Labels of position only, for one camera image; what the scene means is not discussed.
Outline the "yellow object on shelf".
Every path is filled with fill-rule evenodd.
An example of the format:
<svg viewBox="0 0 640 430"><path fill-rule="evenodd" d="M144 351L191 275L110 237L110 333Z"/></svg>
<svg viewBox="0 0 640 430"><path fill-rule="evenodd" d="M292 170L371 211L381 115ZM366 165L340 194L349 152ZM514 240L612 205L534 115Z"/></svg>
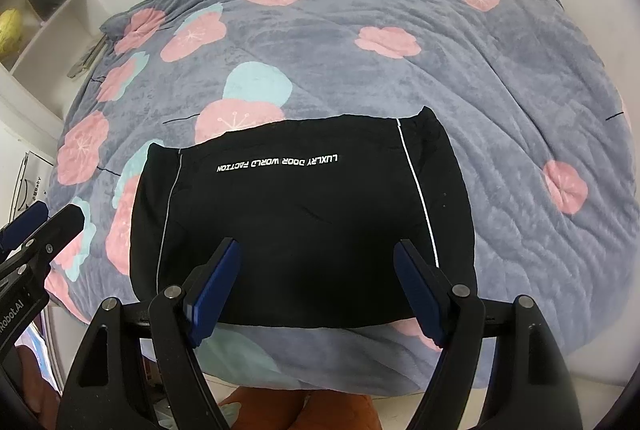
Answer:
<svg viewBox="0 0 640 430"><path fill-rule="evenodd" d="M2 57L15 52L20 46L23 33L22 13L17 8L8 8L0 15L0 54Z"/></svg>

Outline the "orange-brown trousers legs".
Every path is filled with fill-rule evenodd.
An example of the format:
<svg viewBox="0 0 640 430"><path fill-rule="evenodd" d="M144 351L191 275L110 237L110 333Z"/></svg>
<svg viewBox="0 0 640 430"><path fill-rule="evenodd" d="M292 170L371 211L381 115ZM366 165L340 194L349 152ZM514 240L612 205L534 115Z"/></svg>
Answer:
<svg viewBox="0 0 640 430"><path fill-rule="evenodd" d="M372 398L361 394L239 387L219 407L231 429L382 429Z"/></svg>

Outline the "white box beside bed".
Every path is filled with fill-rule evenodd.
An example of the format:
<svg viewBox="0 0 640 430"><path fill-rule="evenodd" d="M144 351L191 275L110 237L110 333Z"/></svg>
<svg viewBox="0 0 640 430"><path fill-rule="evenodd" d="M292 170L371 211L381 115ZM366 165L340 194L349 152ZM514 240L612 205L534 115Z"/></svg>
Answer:
<svg viewBox="0 0 640 430"><path fill-rule="evenodd" d="M53 164L34 152L26 152L18 167L9 219L13 220L34 202L45 202Z"/></svg>

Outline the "black jacket with grey piping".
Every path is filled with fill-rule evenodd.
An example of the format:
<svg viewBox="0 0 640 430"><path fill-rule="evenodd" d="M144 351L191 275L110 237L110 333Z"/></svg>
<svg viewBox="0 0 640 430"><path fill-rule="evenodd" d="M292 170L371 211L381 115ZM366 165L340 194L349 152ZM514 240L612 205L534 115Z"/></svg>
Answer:
<svg viewBox="0 0 640 430"><path fill-rule="evenodd" d="M476 287L468 192L434 112L283 120L188 148L152 145L132 209L141 300L182 283L227 237L242 264L226 324L360 328L411 314L394 269L412 242Z"/></svg>

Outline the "white wall shelf unit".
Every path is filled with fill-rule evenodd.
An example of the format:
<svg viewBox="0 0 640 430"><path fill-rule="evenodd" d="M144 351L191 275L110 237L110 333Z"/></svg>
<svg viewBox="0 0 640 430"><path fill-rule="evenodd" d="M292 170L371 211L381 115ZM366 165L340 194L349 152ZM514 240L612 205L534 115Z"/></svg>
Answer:
<svg viewBox="0 0 640 430"><path fill-rule="evenodd" d="M1 0L8 8L21 11L23 33L1 72L63 120L104 53L107 12L99 0Z"/></svg>

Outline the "grey floral bed quilt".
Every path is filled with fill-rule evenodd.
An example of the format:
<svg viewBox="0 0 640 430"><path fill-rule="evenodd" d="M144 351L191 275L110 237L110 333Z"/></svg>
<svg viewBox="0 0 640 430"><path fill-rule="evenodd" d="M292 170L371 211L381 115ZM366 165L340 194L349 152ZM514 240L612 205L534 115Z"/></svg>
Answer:
<svg viewBox="0 0 640 430"><path fill-rule="evenodd" d="M130 280L132 209L152 145L188 148L283 120L434 112L474 228L473 294L533 297L564 352L622 312L638 248L630 127L559 0L146 0L102 25L106 50L65 121L51 210L81 233L46 286L80 320ZM196 351L241 386L423 390L438 346L409 317L360 328L226 324Z"/></svg>

